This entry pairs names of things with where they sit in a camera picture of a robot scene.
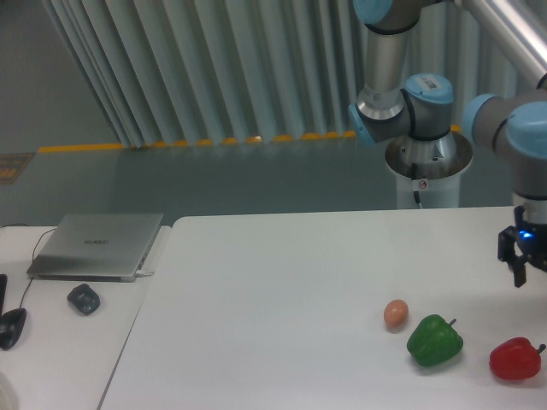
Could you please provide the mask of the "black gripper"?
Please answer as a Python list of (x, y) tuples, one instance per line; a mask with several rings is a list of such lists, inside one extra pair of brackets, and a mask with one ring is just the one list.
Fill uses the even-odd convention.
[(526, 283), (526, 263), (546, 271), (546, 224), (525, 219), (525, 207), (514, 208), (515, 224), (498, 234), (497, 258), (506, 262), (514, 275), (514, 286)]

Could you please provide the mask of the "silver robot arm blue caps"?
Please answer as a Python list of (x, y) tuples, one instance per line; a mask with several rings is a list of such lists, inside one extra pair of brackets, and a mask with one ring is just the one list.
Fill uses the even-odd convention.
[(357, 137), (387, 142), (385, 163), (397, 178), (398, 204), (447, 208), (457, 203), (459, 178), (472, 147), (489, 149), (512, 173), (513, 225), (499, 233), (497, 257), (516, 286), (526, 268), (546, 268), (546, 31), (522, 1), (461, 1), (459, 7), (492, 35), (532, 84), (512, 98), (483, 94), (465, 108), (462, 130), (450, 129), (454, 101), (449, 80), (433, 73), (404, 79), (403, 58), (424, 1), (356, 1), (368, 29), (365, 85), (349, 107)]

